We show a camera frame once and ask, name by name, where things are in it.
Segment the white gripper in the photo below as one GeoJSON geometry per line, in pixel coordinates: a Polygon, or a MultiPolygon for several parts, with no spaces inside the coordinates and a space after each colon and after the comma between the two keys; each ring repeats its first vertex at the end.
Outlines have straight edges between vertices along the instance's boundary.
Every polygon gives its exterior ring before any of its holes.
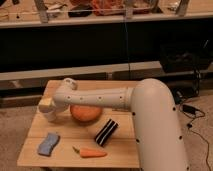
{"type": "Polygon", "coordinates": [[[56,105],[51,98],[41,99],[38,104],[38,111],[48,122],[53,122],[56,119],[56,105]]]}

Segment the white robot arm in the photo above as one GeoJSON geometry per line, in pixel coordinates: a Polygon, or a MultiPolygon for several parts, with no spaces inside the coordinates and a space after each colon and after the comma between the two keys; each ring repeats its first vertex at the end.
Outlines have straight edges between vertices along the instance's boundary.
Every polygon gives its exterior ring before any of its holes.
{"type": "Polygon", "coordinates": [[[163,82],[149,78],[135,87],[79,90],[75,80],[66,78],[38,109],[53,121],[70,105],[130,111],[143,171],[190,171],[174,98],[163,82]]]}

